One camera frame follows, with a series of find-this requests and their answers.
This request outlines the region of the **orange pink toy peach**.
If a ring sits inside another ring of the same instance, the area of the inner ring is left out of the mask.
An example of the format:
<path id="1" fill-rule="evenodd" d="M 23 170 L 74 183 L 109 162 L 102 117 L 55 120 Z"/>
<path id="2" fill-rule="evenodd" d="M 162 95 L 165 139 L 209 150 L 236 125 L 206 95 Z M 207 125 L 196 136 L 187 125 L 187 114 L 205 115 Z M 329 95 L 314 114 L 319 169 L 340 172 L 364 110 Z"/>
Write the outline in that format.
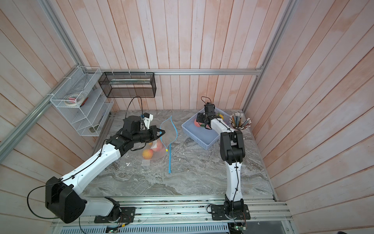
<path id="1" fill-rule="evenodd" d="M 154 154 L 154 151 L 152 149 L 146 149 L 143 151 L 142 157 L 144 160 L 150 160 L 152 159 L 153 154 Z"/>

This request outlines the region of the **clear zip-top bag blue zipper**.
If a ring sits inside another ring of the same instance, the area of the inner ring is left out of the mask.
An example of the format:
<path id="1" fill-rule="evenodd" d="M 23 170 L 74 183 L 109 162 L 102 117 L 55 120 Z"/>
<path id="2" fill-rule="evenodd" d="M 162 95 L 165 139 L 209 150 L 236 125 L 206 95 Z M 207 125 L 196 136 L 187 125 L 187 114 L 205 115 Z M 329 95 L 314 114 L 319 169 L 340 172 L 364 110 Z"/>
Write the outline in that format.
<path id="1" fill-rule="evenodd" d="M 178 138 L 172 116 L 157 126 L 152 122 L 153 115 L 145 113 L 141 117 L 141 121 L 134 116 L 124 119 L 123 132 L 128 132 L 133 142 L 126 155 L 142 167 L 156 166 L 167 160 L 167 170 L 171 173 L 171 145 Z"/>

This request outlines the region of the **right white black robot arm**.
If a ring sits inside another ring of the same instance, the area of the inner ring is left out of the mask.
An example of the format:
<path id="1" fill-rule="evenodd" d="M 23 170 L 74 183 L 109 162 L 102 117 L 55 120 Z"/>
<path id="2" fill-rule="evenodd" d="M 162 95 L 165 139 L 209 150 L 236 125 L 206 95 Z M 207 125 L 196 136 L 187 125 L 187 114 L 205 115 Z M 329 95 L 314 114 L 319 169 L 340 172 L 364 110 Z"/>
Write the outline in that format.
<path id="1" fill-rule="evenodd" d="M 197 122 L 220 135 L 220 155 L 227 170 L 227 190 L 224 205 L 228 212 L 243 212 L 241 166 L 245 158 L 243 134 L 227 125 L 215 112 L 215 105 L 207 102 L 204 112 L 197 114 Z"/>

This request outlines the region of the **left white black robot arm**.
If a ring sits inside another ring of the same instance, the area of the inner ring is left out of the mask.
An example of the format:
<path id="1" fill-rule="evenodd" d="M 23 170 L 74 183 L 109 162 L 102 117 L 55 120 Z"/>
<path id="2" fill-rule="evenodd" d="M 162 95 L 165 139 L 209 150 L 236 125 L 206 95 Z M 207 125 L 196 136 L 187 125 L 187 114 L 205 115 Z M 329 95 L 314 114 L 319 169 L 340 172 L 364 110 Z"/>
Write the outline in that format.
<path id="1" fill-rule="evenodd" d="M 110 164 L 133 151 L 135 144 L 146 145 L 165 134 L 165 130 L 150 124 L 152 117 L 148 113 L 144 117 L 129 116 L 123 121 L 123 127 L 83 164 L 62 178 L 52 177 L 46 182 L 45 206 L 64 223 L 72 223 L 82 216 L 100 216 L 109 222 L 120 219 L 120 204 L 114 199 L 86 199 L 81 194 Z"/>

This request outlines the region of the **pink peach basket centre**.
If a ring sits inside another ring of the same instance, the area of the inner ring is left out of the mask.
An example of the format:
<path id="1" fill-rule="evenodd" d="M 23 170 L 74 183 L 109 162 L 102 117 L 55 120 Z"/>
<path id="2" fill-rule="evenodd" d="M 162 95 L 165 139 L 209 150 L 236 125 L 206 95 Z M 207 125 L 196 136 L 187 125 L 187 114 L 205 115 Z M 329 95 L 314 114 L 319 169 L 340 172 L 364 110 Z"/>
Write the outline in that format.
<path id="1" fill-rule="evenodd" d="M 205 128 L 205 124 L 204 124 L 204 123 L 200 123 L 200 122 L 198 122 L 197 120 L 194 121 L 194 125 L 195 125 L 196 127 L 203 127 L 203 128 Z"/>

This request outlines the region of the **bundle of pens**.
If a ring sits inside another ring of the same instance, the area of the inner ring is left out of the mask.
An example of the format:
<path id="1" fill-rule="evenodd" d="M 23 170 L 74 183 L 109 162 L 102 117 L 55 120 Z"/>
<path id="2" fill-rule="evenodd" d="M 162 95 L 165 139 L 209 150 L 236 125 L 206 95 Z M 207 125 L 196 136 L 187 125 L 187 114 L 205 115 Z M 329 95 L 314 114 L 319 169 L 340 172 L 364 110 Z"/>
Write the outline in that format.
<path id="1" fill-rule="evenodd" d="M 230 116 L 229 121 L 230 121 L 230 124 L 231 124 L 232 128 L 245 126 L 247 124 L 251 125 L 250 118 L 245 118 L 243 113 L 232 114 Z"/>

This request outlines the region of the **tape roll on shelf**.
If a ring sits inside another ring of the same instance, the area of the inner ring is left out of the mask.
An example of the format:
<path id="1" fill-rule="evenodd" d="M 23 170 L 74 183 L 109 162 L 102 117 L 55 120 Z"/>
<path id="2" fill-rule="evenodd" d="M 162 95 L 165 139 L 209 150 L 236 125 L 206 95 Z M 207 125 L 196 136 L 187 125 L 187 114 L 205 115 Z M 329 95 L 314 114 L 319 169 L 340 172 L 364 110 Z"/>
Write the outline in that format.
<path id="1" fill-rule="evenodd" d="M 69 95 L 65 100 L 64 103 L 66 106 L 74 107 L 74 106 L 81 106 L 84 101 L 84 96 L 80 93 L 75 93 Z"/>

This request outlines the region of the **black mesh wall basket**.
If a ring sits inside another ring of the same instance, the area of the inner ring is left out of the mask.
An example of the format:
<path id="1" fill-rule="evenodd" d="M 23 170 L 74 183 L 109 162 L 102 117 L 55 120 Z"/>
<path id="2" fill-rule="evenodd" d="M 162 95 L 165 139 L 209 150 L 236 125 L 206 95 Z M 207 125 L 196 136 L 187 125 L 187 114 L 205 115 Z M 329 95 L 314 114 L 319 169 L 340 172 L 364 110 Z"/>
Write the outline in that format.
<path id="1" fill-rule="evenodd" d="M 154 98 L 157 91 L 151 72 L 104 72 L 98 83 L 108 98 Z"/>

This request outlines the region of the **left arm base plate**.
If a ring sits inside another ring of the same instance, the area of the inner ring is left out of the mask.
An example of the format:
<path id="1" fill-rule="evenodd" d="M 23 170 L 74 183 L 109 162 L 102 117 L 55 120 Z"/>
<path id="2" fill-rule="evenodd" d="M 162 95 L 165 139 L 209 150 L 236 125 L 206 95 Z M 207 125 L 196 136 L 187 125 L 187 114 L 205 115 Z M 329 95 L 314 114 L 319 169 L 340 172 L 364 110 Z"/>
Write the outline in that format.
<path id="1" fill-rule="evenodd" d="M 114 208 L 108 216 L 96 216 L 94 223 L 132 223 L 134 221 L 135 207 Z"/>

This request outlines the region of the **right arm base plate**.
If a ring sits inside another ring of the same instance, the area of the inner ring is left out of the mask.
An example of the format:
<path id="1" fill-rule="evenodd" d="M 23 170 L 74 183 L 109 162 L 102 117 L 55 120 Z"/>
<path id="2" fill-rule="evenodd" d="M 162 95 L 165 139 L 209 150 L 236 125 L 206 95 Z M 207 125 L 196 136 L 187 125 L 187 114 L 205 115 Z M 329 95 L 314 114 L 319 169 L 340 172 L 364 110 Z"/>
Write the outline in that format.
<path id="1" fill-rule="evenodd" d="M 215 205 L 212 204 L 209 207 L 210 209 L 210 214 L 212 215 L 212 219 L 215 221 L 220 221 L 220 220 L 250 220 L 251 216 L 249 213 L 248 206 L 245 204 L 243 211 L 239 209 L 234 209 L 234 211 L 228 209 L 224 205 Z"/>

